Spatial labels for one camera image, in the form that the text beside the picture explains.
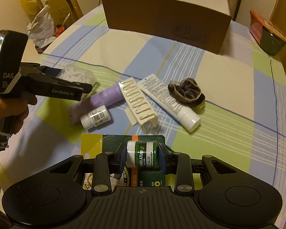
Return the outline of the left hand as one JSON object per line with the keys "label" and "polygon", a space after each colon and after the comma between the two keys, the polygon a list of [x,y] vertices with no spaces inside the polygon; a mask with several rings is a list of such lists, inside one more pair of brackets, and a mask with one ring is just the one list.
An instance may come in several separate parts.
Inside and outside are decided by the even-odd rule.
{"label": "left hand", "polygon": [[17,134],[29,115],[28,105],[36,105],[38,102],[35,95],[29,94],[24,98],[4,99],[0,97],[0,121],[9,116],[14,116],[11,133]]}

